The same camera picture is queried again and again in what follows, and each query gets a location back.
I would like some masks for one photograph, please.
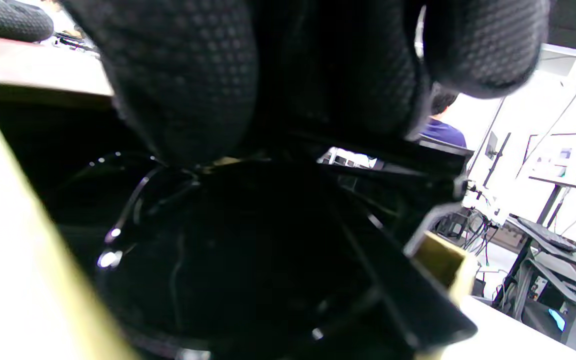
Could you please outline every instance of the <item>blue shirt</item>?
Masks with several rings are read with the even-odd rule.
[[[434,118],[430,118],[430,123],[428,123],[421,134],[438,141],[466,148],[466,139],[461,131]]]

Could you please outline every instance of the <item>monitor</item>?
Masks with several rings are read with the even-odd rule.
[[[490,160],[494,160],[497,155],[497,135],[490,131],[490,137],[486,144],[486,157]]]
[[[531,167],[528,177],[576,188],[576,134],[552,134],[544,137],[528,159],[538,143],[537,136],[530,135],[523,156],[524,164]]]

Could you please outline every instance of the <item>keyboard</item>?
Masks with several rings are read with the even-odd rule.
[[[521,225],[525,226],[532,230],[533,233],[539,235],[540,238],[545,240],[548,244],[551,244],[555,248],[565,251],[567,253],[574,253],[576,252],[576,246],[569,243],[568,240],[564,239],[560,235],[555,234],[554,232],[548,230],[544,226],[532,222],[528,219],[521,218],[517,216],[517,221],[521,223]]]

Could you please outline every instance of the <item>black textured fabric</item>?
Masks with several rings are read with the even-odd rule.
[[[549,10],[547,0],[65,4],[100,48],[125,120],[181,166],[290,121],[403,141],[427,119],[432,82],[479,98],[524,84]],[[423,6],[425,61],[414,47]]]
[[[50,38],[53,20],[39,7],[0,0],[0,37],[29,43]]]
[[[477,98],[518,89],[537,66],[548,11],[548,0],[430,2],[423,49],[433,79]]]
[[[237,0],[67,2],[102,50],[117,105],[162,161],[222,157],[252,119],[258,54]]]

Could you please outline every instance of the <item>dark hair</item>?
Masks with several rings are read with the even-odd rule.
[[[430,115],[436,116],[446,111],[450,107],[459,93],[450,91],[449,89],[442,88],[441,85],[435,84],[432,87],[432,105],[430,108]]]

